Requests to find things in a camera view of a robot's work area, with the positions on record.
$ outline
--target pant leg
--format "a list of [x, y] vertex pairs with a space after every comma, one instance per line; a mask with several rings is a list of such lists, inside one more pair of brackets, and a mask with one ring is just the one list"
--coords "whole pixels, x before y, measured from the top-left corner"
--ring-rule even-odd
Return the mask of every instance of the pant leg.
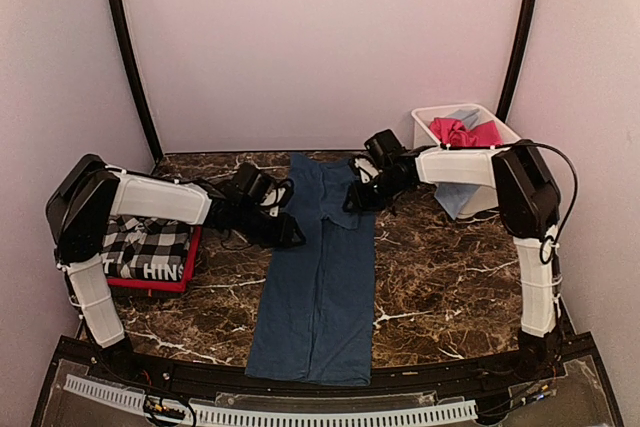
[[303, 381], [313, 348], [322, 248], [322, 176], [315, 162], [296, 154], [292, 155], [289, 176], [295, 193], [286, 211], [296, 218], [307, 242], [273, 252], [245, 373], [251, 377]]
[[322, 255], [315, 337], [308, 380], [368, 385], [375, 297], [373, 214], [354, 215], [342, 204], [354, 175], [347, 163], [323, 164]]

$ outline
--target black metal pole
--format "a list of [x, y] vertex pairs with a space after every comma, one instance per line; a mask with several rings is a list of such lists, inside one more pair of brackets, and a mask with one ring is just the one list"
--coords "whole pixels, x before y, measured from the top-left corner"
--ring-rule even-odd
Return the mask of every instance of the black metal pole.
[[513, 101], [513, 94], [518, 84], [518, 76], [520, 75], [522, 60], [524, 59], [524, 53], [527, 48], [527, 39], [529, 38], [535, 4], [536, 0], [522, 0], [522, 5], [520, 6], [520, 17], [518, 18], [516, 37], [513, 41], [509, 68], [507, 69], [507, 75], [504, 79], [498, 109], [496, 110], [496, 117], [503, 122], [507, 120], [511, 102]]
[[124, 14], [124, 6], [122, 0], [109, 0], [111, 6], [111, 16], [113, 17], [113, 25], [116, 30], [116, 36], [118, 37], [118, 44], [120, 45], [120, 53], [122, 55], [122, 62], [124, 63], [124, 69], [129, 79], [129, 88], [133, 95], [133, 101], [136, 104], [136, 110], [138, 111], [138, 117], [144, 130], [144, 135], [147, 139], [147, 144], [151, 150], [151, 154], [156, 163], [162, 159], [162, 147], [160, 146], [160, 140], [158, 139], [158, 133], [153, 125], [153, 118], [151, 117], [151, 111], [149, 110], [149, 104], [147, 98], [144, 95], [144, 89], [142, 88], [142, 82], [140, 80], [140, 73], [138, 72], [138, 64], [133, 53], [133, 46], [131, 44], [131, 37], [129, 36], [129, 29], [127, 27], [127, 19]]

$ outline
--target white laundry basket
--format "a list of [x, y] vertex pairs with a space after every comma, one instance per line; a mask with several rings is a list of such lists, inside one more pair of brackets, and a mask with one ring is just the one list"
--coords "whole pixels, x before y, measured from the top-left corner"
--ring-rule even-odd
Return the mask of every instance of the white laundry basket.
[[[498, 132], [500, 133], [502, 142], [505, 144], [510, 144], [520, 140], [520, 137], [513, 130], [507, 127], [504, 122], [498, 119], [482, 105], [454, 104], [441, 105], [438, 107], [423, 107], [414, 109], [411, 112], [411, 116], [414, 120], [413, 147], [416, 148], [423, 145], [440, 145], [440, 140], [433, 132], [431, 132], [429, 124], [431, 124], [431, 122], [437, 117], [447, 117], [458, 110], [477, 110], [479, 124], [493, 120]], [[458, 214], [458, 218], [468, 218], [480, 211], [494, 209], [497, 206], [498, 197], [496, 195], [496, 190], [491, 187], [482, 186], [477, 190], [473, 197], [471, 197], [469, 202], [465, 204]]]

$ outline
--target robotic arm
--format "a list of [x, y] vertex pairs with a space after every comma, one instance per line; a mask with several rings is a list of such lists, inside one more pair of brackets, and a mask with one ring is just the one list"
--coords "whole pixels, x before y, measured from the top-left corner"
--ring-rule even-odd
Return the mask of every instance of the robotic arm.
[[49, 199], [46, 215], [58, 267], [66, 274], [75, 305], [96, 343], [108, 348], [125, 339], [100, 256], [109, 216], [158, 217], [233, 229], [261, 247], [287, 248], [305, 243], [296, 220], [279, 211], [292, 195], [291, 181], [276, 182], [248, 163], [232, 179], [213, 185], [131, 174], [89, 154]]
[[535, 144], [498, 148], [421, 147], [408, 151], [390, 130], [367, 140], [369, 157], [353, 159], [359, 180], [344, 210], [380, 211], [420, 183], [469, 183], [496, 189], [500, 218], [514, 237], [522, 284], [518, 373], [532, 377], [556, 355], [562, 277], [555, 240], [560, 191]]

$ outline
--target folded clothing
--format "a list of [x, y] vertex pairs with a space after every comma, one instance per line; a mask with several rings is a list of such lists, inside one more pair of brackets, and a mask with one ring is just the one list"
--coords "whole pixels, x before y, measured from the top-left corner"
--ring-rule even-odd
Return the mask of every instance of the folded clothing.
[[453, 147], [489, 147], [502, 143], [493, 121], [480, 124], [469, 130], [461, 120], [436, 118], [429, 125], [429, 129], [443, 144]]
[[[478, 109], [461, 109], [448, 117], [436, 117], [429, 129], [442, 143], [454, 147], [488, 147], [502, 144], [495, 122], [478, 124]], [[479, 188], [480, 186], [475, 184], [442, 182], [438, 184], [435, 199], [449, 217], [455, 220]]]
[[107, 277], [180, 282], [191, 226], [175, 220], [112, 216], [103, 238]]

